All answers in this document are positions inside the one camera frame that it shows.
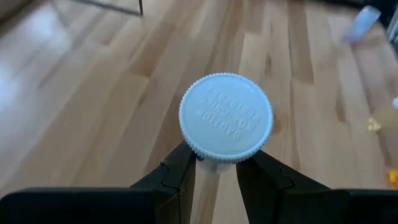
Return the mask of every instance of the yellow object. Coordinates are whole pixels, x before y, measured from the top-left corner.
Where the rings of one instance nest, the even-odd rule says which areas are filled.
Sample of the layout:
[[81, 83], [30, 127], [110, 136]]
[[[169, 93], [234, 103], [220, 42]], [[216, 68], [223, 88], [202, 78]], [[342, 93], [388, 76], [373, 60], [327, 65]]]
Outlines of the yellow object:
[[398, 188], [398, 170], [388, 172], [388, 181]]

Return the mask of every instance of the white bottle cap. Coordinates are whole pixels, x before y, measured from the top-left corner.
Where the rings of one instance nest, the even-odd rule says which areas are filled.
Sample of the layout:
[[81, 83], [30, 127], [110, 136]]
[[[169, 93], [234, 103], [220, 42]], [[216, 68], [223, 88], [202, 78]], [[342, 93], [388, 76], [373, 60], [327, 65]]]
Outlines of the white bottle cap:
[[231, 73], [208, 75], [184, 94], [182, 134], [201, 157], [235, 163], [254, 155], [272, 129], [272, 108], [252, 81]]
[[398, 97], [395, 97], [395, 99], [392, 101], [392, 104], [398, 109]]

